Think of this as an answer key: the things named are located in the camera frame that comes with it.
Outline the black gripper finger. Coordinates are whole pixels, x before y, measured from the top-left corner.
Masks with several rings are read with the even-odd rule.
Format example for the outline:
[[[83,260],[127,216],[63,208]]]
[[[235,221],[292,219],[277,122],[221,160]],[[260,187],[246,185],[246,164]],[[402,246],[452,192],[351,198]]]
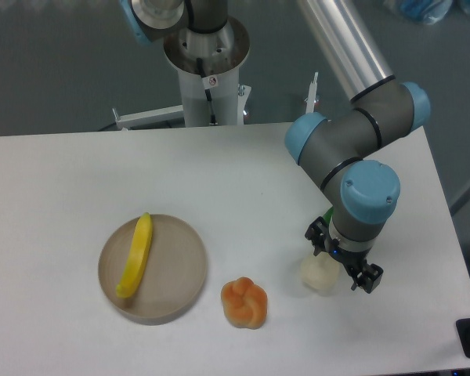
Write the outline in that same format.
[[[308,227],[305,232],[305,238],[313,245],[313,255],[318,255],[322,252],[330,253],[330,236],[329,224],[330,219],[325,219],[319,216]]]
[[[347,272],[352,277],[353,283],[351,290],[357,288],[364,290],[366,293],[372,293],[373,290],[381,283],[384,270],[376,264],[367,264],[366,262],[357,266],[348,266]]]

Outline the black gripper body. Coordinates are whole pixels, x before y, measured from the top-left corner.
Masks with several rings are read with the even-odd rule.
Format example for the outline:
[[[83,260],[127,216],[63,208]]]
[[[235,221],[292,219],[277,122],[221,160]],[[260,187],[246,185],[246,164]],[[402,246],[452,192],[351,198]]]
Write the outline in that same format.
[[[362,272],[367,265],[371,242],[351,240],[334,226],[329,226],[326,230],[325,249],[347,272]]]

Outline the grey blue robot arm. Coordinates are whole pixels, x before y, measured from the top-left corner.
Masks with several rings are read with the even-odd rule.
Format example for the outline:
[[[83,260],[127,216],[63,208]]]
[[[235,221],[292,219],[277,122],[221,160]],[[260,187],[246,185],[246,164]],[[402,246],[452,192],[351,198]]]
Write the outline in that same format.
[[[367,255],[400,195],[398,175],[371,155],[420,128],[431,113],[426,92],[399,83],[350,1],[301,1],[299,8],[352,110],[328,120],[308,109],[284,142],[295,162],[331,203],[305,236],[316,254],[340,262],[354,287],[372,292],[383,270]],[[243,121],[238,71],[250,40],[224,1],[123,1],[136,39],[162,39],[180,81],[188,127]]]

